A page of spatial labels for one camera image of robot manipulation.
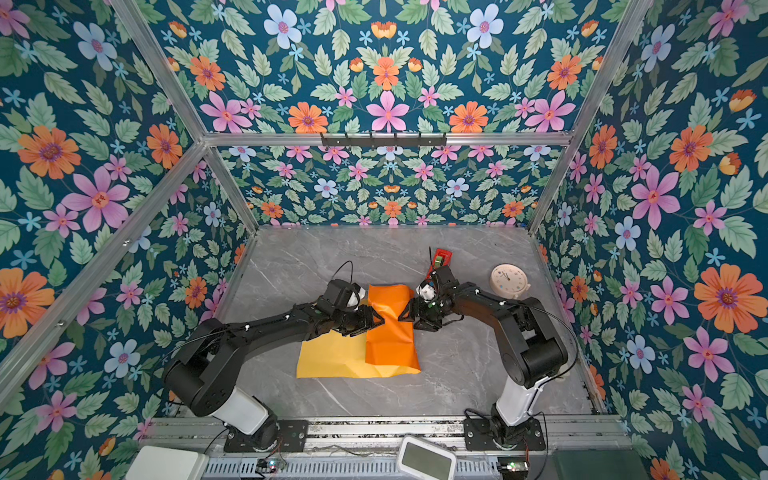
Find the red tape dispenser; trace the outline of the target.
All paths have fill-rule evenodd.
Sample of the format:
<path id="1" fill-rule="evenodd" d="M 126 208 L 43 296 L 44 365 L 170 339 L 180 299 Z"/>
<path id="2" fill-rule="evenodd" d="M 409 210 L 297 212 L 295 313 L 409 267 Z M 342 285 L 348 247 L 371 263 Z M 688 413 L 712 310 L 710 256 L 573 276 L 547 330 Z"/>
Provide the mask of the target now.
<path id="1" fill-rule="evenodd" d="M 438 248 L 435 252 L 430 252 L 430 256 L 431 261 L 427 277 L 430 277 L 436 269 L 449 266 L 451 264 L 453 253 L 449 250 Z"/>

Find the black hook rail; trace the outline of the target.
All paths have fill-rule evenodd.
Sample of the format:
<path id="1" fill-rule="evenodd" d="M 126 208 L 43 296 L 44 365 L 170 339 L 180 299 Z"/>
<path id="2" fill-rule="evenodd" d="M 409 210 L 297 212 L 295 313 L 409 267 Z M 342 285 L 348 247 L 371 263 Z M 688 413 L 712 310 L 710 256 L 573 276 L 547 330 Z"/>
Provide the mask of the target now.
<path id="1" fill-rule="evenodd" d="M 393 134 L 321 134 L 321 145 L 324 147 L 443 147 L 448 145 L 444 134 L 422 133 L 393 133 Z"/>

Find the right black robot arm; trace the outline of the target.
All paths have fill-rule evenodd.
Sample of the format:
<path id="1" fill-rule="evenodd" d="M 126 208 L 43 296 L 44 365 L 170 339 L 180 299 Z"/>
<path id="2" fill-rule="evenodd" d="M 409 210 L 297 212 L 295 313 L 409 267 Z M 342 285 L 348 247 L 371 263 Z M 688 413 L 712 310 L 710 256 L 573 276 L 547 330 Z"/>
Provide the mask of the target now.
<path id="1" fill-rule="evenodd" d="M 566 365 L 567 348 L 539 300 L 504 299 L 473 283 L 418 294 L 398 320 L 417 330 L 437 332 L 446 325 L 449 314 L 473 318 L 494 332 L 507 379 L 486 419 L 486 434 L 499 447 L 510 449 L 540 429 L 533 407 L 544 386 Z"/>

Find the white timer display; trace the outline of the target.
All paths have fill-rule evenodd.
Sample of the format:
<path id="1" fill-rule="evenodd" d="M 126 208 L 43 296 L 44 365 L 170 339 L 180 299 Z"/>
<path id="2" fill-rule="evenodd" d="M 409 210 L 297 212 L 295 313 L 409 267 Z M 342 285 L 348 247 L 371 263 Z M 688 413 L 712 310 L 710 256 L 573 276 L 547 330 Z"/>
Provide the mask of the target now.
<path id="1" fill-rule="evenodd" d="M 414 436 L 405 436 L 396 457 L 400 473 L 414 479 L 453 480 L 456 455 L 446 448 Z"/>

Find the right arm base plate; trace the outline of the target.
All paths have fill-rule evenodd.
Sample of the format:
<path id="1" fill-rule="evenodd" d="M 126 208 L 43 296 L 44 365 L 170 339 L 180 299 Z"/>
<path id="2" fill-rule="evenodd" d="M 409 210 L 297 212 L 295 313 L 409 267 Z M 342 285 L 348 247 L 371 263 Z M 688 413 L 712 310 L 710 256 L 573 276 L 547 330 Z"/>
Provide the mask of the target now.
<path id="1" fill-rule="evenodd" d="M 546 435 L 541 423 L 530 418 L 517 426 L 506 425 L 500 417 L 466 416 L 463 420 L 468 451 L 544 451 Z"/>

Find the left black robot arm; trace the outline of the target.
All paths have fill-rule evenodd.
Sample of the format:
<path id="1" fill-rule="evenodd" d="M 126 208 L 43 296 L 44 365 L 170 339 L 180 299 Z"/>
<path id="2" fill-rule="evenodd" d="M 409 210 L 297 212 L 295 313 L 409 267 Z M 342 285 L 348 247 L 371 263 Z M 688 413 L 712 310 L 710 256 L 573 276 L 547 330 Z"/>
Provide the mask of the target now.
<path id="1" fill-rule="evenodd" d="M 174 351 L 163 384 L 195 416 L 210 416 L 243 435 L 259 436 L 275 420 L 267 406 L 237 386 L 249 357 L 331 331 L 357 336 L 384 324 L 371 306 L 337 308 L 324 300 L 249 322 L 208 320 Z"/>

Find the pink round alarm clock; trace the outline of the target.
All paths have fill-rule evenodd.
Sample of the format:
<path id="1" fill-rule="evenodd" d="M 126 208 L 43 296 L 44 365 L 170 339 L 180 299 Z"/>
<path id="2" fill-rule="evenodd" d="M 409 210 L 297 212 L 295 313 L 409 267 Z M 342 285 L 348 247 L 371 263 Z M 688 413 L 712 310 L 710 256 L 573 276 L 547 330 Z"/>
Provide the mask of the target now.
<path id="1" fill-rule="evenodd" d="M 492 291 L 505 299 L 520 299 L 530 289 L 526 273 L 513 264 L 495 266 L 490 273 L 489 283 Z"/>

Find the yellow orange wrapping paper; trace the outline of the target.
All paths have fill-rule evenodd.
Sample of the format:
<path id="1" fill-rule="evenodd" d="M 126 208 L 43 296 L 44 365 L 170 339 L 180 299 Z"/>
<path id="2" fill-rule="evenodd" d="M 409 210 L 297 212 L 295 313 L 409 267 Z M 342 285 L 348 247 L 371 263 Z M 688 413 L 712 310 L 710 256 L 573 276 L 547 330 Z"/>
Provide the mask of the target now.
<path id="1" fill-rule="evenodd" d="M 374 379 L 420 373 L 413 324 L 398 320 L 412 297 L 406 285 L 372 286 L 368 304 L 385 324 L 355 337 L 332 331 L 305 341 L 296 377 Z"/>

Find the green mat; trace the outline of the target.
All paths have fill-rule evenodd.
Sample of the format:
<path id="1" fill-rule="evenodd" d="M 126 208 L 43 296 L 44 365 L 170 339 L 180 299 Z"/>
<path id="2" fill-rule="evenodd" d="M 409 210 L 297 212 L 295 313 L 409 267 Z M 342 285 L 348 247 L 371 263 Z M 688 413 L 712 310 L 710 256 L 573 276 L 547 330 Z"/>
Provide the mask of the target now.
<path id="1" fill-rule="evenodd" d="M 649 479 L 633 450 L 558 450 L 553 460 L 559 479 Z"/>

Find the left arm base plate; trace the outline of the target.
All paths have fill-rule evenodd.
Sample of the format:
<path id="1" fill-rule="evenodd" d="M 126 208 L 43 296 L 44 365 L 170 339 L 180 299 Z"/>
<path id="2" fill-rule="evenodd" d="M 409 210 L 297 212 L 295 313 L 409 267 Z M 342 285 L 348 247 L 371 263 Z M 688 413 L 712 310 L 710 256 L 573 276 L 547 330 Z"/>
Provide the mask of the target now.
<path id="1" fill-rule="evenodd" d="M 224 443 L 225 453 L 297 453 L 308 438 L 306 420 L 279 420 L 269 417 L 253 434 L 231 427 Z"/>

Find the white box device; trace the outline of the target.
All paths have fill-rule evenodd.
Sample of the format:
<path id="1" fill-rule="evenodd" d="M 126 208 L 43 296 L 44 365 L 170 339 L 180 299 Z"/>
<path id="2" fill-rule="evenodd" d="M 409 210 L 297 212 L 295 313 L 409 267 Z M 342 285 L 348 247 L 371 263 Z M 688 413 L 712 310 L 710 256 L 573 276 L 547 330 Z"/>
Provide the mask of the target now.
<path id="1" fill-rule="evenodd" d="M 142 447 L 125 475 L 126 480 L 198 480 L 208 466 L 206 454 L 156 446 Z"/>

